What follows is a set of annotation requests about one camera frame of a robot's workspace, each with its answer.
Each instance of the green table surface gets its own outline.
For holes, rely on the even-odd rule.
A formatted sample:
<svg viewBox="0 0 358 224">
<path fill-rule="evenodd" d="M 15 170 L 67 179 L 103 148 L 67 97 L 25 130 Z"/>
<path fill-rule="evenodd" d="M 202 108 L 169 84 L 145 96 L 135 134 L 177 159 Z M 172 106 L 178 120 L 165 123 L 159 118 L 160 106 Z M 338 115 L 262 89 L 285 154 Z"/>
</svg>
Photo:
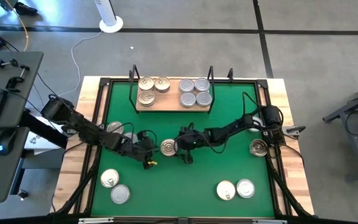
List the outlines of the green table surface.
<svg viewBox="0 0 358 224">
<path fill-rule="evenodd" d="M 215 104 L 211 114 L 206 112 L 140 112 L 137 114 L 128 100 L 129 84 L 114 83 L 107 122 L 132 122 L 135 132 L 153 130 L 158 145 L 164 139 L 177 137 L 181 126 L 194 122 L 195 129 L 221 127 L 242 115 L 242 92 L 256 99 L 250 84 L 216 84 Z M 246 100 L 247 113 L 256 105 Z M 124 132 L 130 132 L 126 126 Z M 148 170 L 142 163 L 102 150 L 91 215 L 124 217 L 273 217 L 272 196 L 269 188 L 264 157 L 249 154 L 252 140 L 260 133 L 243 131 L 231 137 L 223 154 L 215 154 L 203 147 L 195 149 L 193 164 L 184 164 L 179 157 L 154 155 L 158 162 Z M 115 204 L 110 198 L 111 189 L 100 183 L 106 169 L 116 169 L 119 183 L 131 191 L 124 204 Z M 234 185 L 241 179 L 249 179 L 255 185 L 252 198 L 236 195 L 232 200 L 221 200 L 216 186 L 222 180 Z"/>
</svg>

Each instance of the silver can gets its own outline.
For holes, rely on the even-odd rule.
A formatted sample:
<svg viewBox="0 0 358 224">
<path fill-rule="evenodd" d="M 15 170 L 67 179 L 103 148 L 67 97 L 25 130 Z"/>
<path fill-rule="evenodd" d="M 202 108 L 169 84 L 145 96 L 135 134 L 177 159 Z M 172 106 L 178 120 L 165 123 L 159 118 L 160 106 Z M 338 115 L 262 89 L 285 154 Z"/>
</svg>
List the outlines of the silver can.
<svg viewBox="0 0 358 224">
<path fill-rule="evenodd" d="M 151 106 L 154 104 L 154 101 L 155 94 L 150 90 L 142 91 L 142 93 L 139 94 L 139 102 L 143 106 Z"/>
<path fill-rule="evenodd" d="M 196 96 L 197 105 L 207 107 L 212 103 L 212 96 L 207 92 L 199 92 Z"/>
<path fill-rule="evenodd" d="M 263 121 L 260 118 L 258 118 L 257 116 L 253 116 L 252 119 L 254 120 L 254 125 L 263 125 Z M 253 133 L 259 132 L 259 130 L 256 128 L 250 128 L 250 129 L 248 129 L 248 131 L 253 132 Z"/>
<path fill-rule="evenodd" d="M 167 77 L 159 77 L 154 82 L 155 89 L 160 93 L 166 93 L 169 90 L 170 82 Z"/>
<path fill-rule="evenodd" d="M 209 81 L 206 78 L 199 78 L 195 81 L 195 88 L 198 92 L 209 91 Z"/>
<path fill-rule="evenodd" d="M 194 90 L 194 82 L 187 78 L 180 80 L 179 90 L 182 93 L 191 93 Z"/>
<path fill-rule="evenodd" d="M 176 154 L 178 150 L 178 145 L 175 144 L 175 140 L 173 139 L 166 139 L 161 142 L 161 152 L 165 156 L 173 156 Z"/>
<path fill-rule="evenodd" d="M 255 193 L 255 186 L 250 180 L 242 179 L 237 183 L 237 193 L 243 198 L 251 198 Z"/>
<path fill-rule="evenodd" d="M 131 192 L 129 188 L 124 184 L 119 184 L 111 190 L 111 200 L 116 204 L 122 204 L 129 200 Z"/>
<path fill-rule="evenodd" d="M 262 157 L 267 154 L 267 144 L 261 139 L 255 139 L 249 145 L 249 153 L 253 156 Z"/>
<path fill-rule="evenodd" d="M 137 135 L 135 133 L 125 133 L 124 136 L 129 137 L 132 140 L 132 143 L 138 142 Z"/>
<path fill-rule="evenodd" d="M 192 93 L 184 93 L 180 96 L 180 104 L 185 108 L 192 108 L 196 104 L 196 96 Z"/>
<path fill-rule="evenodd" d="M 121 122 L 114 121 L 112 123 L 109 123 L 109 126 L 107 126 L 106 131 L 109 132 L 109 133 L 113 132 L 113 133 L 123 134 L 124 133 L 124 127 L 123 127 Z"/>
<path fill-rule="evenodd" d="M 114 187 L 119 180 L 118 172 L 115 169 L 108 169 L 102 173 L 100 177 L 100 182 L 103 187 L 111 188 Z"/>
<path fill-rule="evenodd" d="M 154 80 L 150 77 L 142 77 L 137 84 L 141 90 L 153 90 Z"/>
<path fill-rule="evenodd" d="M 236 194 L 236 188 L 230 181 L 222 180 L 216 187 L 216 193 L 223 200 L 231 200 Z"/>
</svg>

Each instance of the can on tray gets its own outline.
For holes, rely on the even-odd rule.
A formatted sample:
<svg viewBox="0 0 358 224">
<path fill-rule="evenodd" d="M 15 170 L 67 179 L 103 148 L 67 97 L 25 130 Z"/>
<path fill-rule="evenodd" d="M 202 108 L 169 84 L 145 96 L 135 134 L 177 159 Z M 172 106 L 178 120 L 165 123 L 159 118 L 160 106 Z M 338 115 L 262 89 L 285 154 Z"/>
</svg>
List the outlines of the can on tray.
<svg viewBox="0 0 358 224">
<path fill-rule="evenodd" d="M 129 200 L 131 192 L 129 188 L 124 184 L 119 184 L 111 190 L 111 200 L 116 204 L 122 204 Z"/>
<path fill-rule="evenodd" d="M 160 93 L 166 93 L 169 90 L 170 82 L 167 77 L 158 77 L 155 82 L 155 89 Z"/>
<path fill-rule="evenodd" d="M 198 92 L 201 92 L 201 91 L 209 91 L 209 81 L 205 78 L 199 78 L 197 79 L 195 82 L 195 88 Z"/>
<path fill-rule="evenodd" d="M 150 77 L 142 77 L 137 84 L 141 90 L 153 90 L 154 80 Z"/>
<path fill-rule="evenodd" d="M 161 152 L 165 156 L 173 156 L 176 154 L 178 150 L 178 145 L 175 144 L 175 140 L 173 139 L 166 139 L 161 142 Z"/>
<path fill-rule="evenodd" d="M 155 94 L 150 90 L 142 91 L 142 93 L 139 94 L 139 102 L 143 106 L 151 106 L 154 104 L 155 101 Z"/>
<path fill-rule="evenodd" d="M 255 186 L 250 180 L 242 179 L 237 183 L 237 193 L 243 198 L 251 198 L 255 193 Z"/>
<path fill-rule="evenodd" d="M 191 93 L 194 90 L 194 82 L 187 78 L 180 80 L 179 90 L 182 93 Z"/>
<path fill-rule="evenodd" d="M 255 139 L 249 145 L 249 153 L 253 156 L 265 156 L 267 154 L 267 144 L 261 139 Z"/>
<path fill-rule="evenodd" d="M 118 172 L 115 169 L 108 169 L 102 173 L 100 177 L 100 182 L 102 183 L 103 187 L 114 187 L 119 180 Z"/>
<path fill-rule="evenodd" d="M 185 108 L 192 108 L 196 104 L 196 96 L 192 93 L 184 93 L 180 96 L 180 104 Z"/>
<path fill-rule="evenodd" d="M 196 96 L 197 105 L 207 107 L 212 103 L 212 96 L 207 92 L 199 92 Z"/>
<path fill-rule="evenodd" d="M 228 180 L 222 180 L 216 187 L 218 196 L 223 200 L 231 200 L 236 194 L 235 186 Z"/>
<path fill-rule="evenodd" d="M 113 132 L 113 133 L 123 134 L 124 127 L 121 122 L 114 121 L 112 123 L 109 123 L 109 126 L 107 126 L 106 131 L 109 133 Z"/>
<path fill-rule="evenodd" d="M 138 139 L 137 139 L 137 135 L 134 133 L 125 133 L 124 134 L 125 137 L 129 137 L 132 140 L 132 143 L 137 143 Z"/>
<path fill-rule="evenodd" d="M 252 119 L 254 120 L 254 125 L 262 125 L 263 126 L 263 121 L 260 118 L 258 118 L 257 116 L 253 116 Z M 250 128 L 250 129 L 248 129 L 248 131 L 258 132 L 259 130 L 256 128 Z"/>
</svg>

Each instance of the black desk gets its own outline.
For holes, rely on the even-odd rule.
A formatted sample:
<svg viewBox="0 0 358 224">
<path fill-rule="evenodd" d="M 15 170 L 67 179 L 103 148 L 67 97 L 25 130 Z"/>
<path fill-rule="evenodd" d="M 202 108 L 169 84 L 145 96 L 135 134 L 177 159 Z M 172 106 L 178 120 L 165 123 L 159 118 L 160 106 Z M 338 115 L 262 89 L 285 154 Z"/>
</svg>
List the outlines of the black desk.
<svg viewBox="0 0 358 224">
<path fill-rule="evenodd" d="M 7 94 L 6 102 L 0 116 L 0 134 L 6 128 L 17 128 L 14 149 L 7 156 L 0 156 L 0 202 L 5 201 L 8 194 L 16 194 L 15 190 L 21 182 L 24 169 L 22 168 L 23 147 L 29 131 L 48 139 L 50 142 L 65 148 L 67 137 L 53 128 L 43 124 L 35 117 L 24 111 L 26 100 L 29 97 L 32 85 L 37 75 L 42 57 L 42 52 L 0 52 L 0 59 L 8 62 L 14 58 L 19 65 L 30 67 L 23 78 L 25 81 L 17 85 L 20 90 L 17 94 Z M 5 89 L 7 81 L 11 77 L 20 76 L 22 69 L 6 65 L 0 68 L 0 89 Z"/>
</svg>

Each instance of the gray concrete floor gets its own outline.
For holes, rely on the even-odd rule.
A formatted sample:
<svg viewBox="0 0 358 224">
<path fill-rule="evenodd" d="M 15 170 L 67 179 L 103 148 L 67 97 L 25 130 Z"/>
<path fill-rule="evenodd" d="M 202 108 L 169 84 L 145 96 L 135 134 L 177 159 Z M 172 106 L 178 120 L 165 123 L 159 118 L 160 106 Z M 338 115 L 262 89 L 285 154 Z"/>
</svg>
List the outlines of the gray concrete floor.
<svg viewBox="0 0 358 224">
<path fill-rule="evenodd" d="M 23 17 L 28 26 L 98 27 L 100 16 L 93 1 L 26 2 L 40 10 L 39 17 Z M 112 4 L 126 28 L 257 28 L 251 0 L 113 0 Z M 259 0 L 259 6 L 265 29 L 358 30 L 358 1 Z M 0 26 L 10 25 L 18 25 L 15 15 L 0 9 Z M 23 32 L 0 35 L 23 48 Z M 29 34 L 29 50 L 45 54 L 39 72 L 57 93 L 71 90 L 77 83 L 71 46 L 93 35 Z M 274 77 L 285 79 L 295 123 L 307 126 L 300 148 L 315 213 L 358 221 L 358 182 L 344 181 L 357 163 L 340 122 L 324 124 L 321 120 L 358 91 L 358 36 L 267 35 L 267 45 Z M 142 75 L 200 76 L 214 65 L 216 76 L 225 76 L 233 68 L 235 77 L 266 77 L 257 34 L 101 34 L 74 52 L 82 77 L 127 75 L 133 63 Z M 48 90 L 39 80 L 35 84 L 46 101 Z M 76 103 L 78 94 L 79 90 L 65 97 Z M 30 101 L 42 107 L 34 91 Z M 57 173 L 40 170 L 25 174 L 24 184 L 38 183 L 26 185 L 35 193 L 25 202 L 8 198 L 0 203 L 0 218 L 48 213 L 56 178 Z"/>
</svg>

